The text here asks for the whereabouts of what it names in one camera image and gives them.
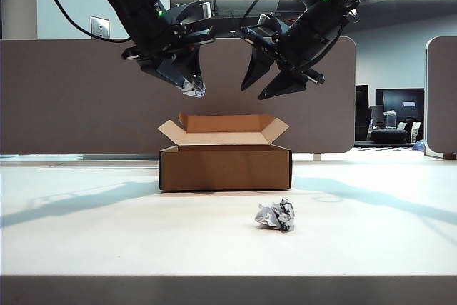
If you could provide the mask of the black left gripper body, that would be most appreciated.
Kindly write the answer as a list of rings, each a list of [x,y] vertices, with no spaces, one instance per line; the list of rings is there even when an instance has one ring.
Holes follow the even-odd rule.
[[[187,26],[197,21],[188,11],[134,11],[121,15],[121,23],[134,46],[122,53],[122,59],[135,59],[145,71],[151,59],[175,59],[189,56],[197,47],[197,33]]]

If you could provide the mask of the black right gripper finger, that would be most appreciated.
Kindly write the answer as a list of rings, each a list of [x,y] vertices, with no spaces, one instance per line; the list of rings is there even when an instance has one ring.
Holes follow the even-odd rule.
[[[268,52],[265,52],[262,48],[257,46],[252,46],[251,59],[247,72],[241,83],[241,90],[245,91],[262,76],[268,73],[274,62],[275,58],[273,58]]]
[[[306,80],[300,73],[281,71],[258,95],[259,100],[306,90]]]

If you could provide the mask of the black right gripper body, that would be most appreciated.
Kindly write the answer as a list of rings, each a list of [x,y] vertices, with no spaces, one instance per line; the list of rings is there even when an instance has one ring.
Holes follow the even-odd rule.
[[[356,8],[360,0],[314,0],[306,10],[283,33],[273,40],[277,48],[279,70],[287,76],[304,76],[316,84],[323,84],[322,74],[312,67],[328,52],[343,28],[351,21],[358,20]]]

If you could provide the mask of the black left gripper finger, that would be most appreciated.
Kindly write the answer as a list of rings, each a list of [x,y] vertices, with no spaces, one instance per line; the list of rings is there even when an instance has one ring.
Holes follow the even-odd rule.
[[[175,59],[151,59],[151,74],[173,86],[191,88],[194,86],[188,66],[190,58],[177,56]]]
[[[186,62],[186,82],[184,84],[185,94],[204,94],[206,85],[201,75],[199,47],[193,47]]]

